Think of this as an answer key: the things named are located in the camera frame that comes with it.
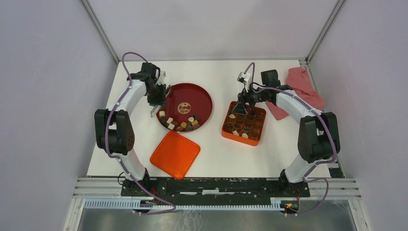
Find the metal serving tongs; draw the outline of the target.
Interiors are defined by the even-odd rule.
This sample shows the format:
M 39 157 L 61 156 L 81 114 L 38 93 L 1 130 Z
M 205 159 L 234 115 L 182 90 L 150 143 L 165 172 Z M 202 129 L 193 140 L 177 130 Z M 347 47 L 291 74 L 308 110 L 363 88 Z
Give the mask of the metal serving tongs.
M 166 87 L 167 87 L 166 89 L 166 98 L 167 98 L 172 93 L 173 86 L 168 85 Z M 153 106 L 152 110 L 150 111 L 150 117 L 153 118 L 161 109 L 165 109 L 165 107 L 166 107 L 166 103 L 163 106 L 160 106 L 160 105 Z

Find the orange compartment chocolate box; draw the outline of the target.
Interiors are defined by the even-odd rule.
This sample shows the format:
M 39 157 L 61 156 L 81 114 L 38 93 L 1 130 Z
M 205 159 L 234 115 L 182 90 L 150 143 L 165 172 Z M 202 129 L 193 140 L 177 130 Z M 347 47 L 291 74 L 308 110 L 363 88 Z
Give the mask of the orange compartment chocolate box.
M 250 146 L 257 146 L 261 140 L 267 112 L 263 108 L 255 107 L 255 116 L 234 114 L 236 118 L 231 119 L 229 118 L 229 115 L 233 114 L 231 111 L 236 103 L 236 101 L 232 101 L 229 104 L 226 117 L 222 124 L 221 135 L 229 140 L 237 141 Z M 240 136 L 233 135 L 232 132 L 234 130 L 238 131 Z M 246 133 L 248 138 L 242 137 L 243 133 Z

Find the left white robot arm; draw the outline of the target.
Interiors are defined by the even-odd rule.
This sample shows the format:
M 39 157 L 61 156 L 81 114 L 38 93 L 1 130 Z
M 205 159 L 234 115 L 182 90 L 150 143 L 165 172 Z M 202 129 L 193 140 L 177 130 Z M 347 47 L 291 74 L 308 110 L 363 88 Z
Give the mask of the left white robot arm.
M 139 196 L 146 196 L 151 191 L 151 183 L 144 179 L 147 169 L 134 151 L 136 137 L 130 115 L 143 97 L 153 107 L 151 115 L 165 107 L 165 77 L 165 72 L 156 65 L 142 63 L 139 72 L 128 75 L 126 88 L 118 99 L 94 114 L 97 147 L 119 163 L 126 179 L 134 181 L 132 189 Z

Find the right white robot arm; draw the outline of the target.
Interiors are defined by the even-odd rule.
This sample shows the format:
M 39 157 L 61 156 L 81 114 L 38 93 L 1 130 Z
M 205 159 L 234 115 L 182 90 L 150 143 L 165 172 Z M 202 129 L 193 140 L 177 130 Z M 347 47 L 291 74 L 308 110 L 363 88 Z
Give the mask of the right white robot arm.
M 262 84 L 253 82 L 251 74 L 241 72 L 238 82 L 243 90 L 232 112 L 248 115 L 257 103 L 270 102 L 284 110 L 299 124 L 297 149 L 299 154 L 283 170 L 278 191 L 283 196 L 291 196 L 297 191 L 297 183 L 306 181 L 308 175 L 321 164 L 337 160 L 340 141 L 337 117 L 332 112 L 323 112 L 311 106 L 289 85 L 282 85 L 276 70 L 261 73 Z

